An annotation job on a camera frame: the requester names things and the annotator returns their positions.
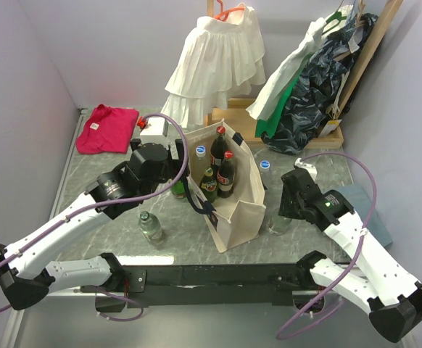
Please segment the green glass bottle labelled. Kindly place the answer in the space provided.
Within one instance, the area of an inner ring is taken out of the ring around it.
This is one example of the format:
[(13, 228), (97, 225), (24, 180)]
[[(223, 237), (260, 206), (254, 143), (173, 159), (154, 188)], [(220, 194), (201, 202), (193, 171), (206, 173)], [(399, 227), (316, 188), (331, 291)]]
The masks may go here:
[(214, 171), (208, 167), (200, 181), (199, 188), (204, 194), (206, 200), (213, 203), (218, 197), (218, 183), (214, 176)]

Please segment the beige canvas tote bag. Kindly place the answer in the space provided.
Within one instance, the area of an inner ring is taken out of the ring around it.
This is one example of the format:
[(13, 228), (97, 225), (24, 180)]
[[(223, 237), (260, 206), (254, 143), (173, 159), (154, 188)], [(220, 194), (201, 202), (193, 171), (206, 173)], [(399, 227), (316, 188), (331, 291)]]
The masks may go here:
[(199, 207), (206, 207), (206, 198), (199, 188), (204, 168), (199, 164), (196, 148), (204, 146), (209, 151), (219, 126), (226, 129), (227, 145), (236, 157), (236, 180), (232, 195), (209, 203), (208, 206), (214, 210), (204, 218), (217, 250), (223, 253), (257, 237), (266, 206), (265, 189), (250, 148), (240, 133), (221, 120), (185, 135), (189, 148), (188, 184), (198, 200)]

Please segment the large cola bottle red cap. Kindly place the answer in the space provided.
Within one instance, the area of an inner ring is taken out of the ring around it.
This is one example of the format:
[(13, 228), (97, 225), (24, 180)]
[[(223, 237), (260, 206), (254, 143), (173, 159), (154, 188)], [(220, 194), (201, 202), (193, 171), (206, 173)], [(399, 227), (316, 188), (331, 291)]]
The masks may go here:
[(215, 172), (220, 168), (224, 159), (224, 154), (228, 150), (226, 142), (226, 128), (222, 125), (216, 129), (216, 138), (212, 143), (210, 150), (210, 163)]

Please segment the small cola bottle red cap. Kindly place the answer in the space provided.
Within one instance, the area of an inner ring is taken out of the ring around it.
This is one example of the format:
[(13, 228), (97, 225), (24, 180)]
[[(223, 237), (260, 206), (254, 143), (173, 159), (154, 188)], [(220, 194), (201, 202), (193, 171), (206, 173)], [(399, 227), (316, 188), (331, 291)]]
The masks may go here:
[(233, 185), (236, 175), (236, 163), (234, 153), (227, 150), (224, 153), (224, 159), (218, 170), (218, 196), (221, 198), (228, 198), (233, 193)]

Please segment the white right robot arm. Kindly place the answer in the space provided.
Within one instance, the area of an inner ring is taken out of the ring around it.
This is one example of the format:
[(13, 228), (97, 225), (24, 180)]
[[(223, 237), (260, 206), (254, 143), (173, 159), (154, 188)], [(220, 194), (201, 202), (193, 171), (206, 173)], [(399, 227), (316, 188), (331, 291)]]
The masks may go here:
[(397, 343), (422, 321), (422, 281), (404, 269), (365, 227), (359, 213), (338, 191), (323, 193), (315, 170), (296, 167), (282, 175), (279, 213), (315, 225), (337, 243), (362, 272), (352, 274), (313, 251), (297, 267), (300, 286), (333, 290), (358, 306), (372, 326)]

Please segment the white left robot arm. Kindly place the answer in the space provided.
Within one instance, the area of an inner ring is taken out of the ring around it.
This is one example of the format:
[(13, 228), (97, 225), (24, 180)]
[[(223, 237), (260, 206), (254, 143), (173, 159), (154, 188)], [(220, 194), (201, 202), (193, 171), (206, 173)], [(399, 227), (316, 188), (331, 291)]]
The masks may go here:
[(46, 295), (76, 286), (122, 289), (124, 267), (112, 253), (69, 262), (56, 256), (85, 234), (113, 221), (147, 199), (157, 187), (187, 173), (187, 144), (176, 140), (178, 159), (161, 144), (133, 142), (131, 158), (102, 173), (60, 214), (19, 241), (0, 244), (0, 287), (14, 310), (27, 309)]

